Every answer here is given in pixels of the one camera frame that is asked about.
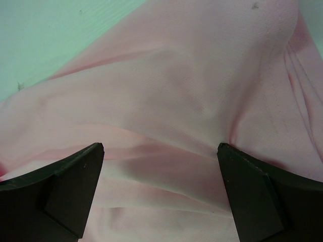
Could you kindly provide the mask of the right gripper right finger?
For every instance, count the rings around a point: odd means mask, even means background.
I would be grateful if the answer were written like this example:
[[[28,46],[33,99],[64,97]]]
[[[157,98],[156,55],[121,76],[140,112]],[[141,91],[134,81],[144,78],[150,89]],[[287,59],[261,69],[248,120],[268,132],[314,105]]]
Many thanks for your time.
[[[322,241],[321,182],[226,143],[217,157],[240,241]]]

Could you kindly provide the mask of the pink t shirt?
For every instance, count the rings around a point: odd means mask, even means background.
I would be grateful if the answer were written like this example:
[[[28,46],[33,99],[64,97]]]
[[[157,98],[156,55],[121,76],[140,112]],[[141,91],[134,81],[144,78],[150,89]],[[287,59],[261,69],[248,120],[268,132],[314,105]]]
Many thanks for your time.
[[[2,179],[96,142],[84,241],[237,241],[220,143],[322,181],[322,59],[298,1],[147,1],[1,104]]]

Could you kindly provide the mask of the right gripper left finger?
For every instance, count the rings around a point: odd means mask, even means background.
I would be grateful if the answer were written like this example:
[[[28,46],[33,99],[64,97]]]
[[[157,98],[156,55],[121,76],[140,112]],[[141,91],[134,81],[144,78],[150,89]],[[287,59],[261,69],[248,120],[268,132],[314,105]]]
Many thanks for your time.
[[[1,241],[78,241],[103,164],[101,143],[1,182]]]

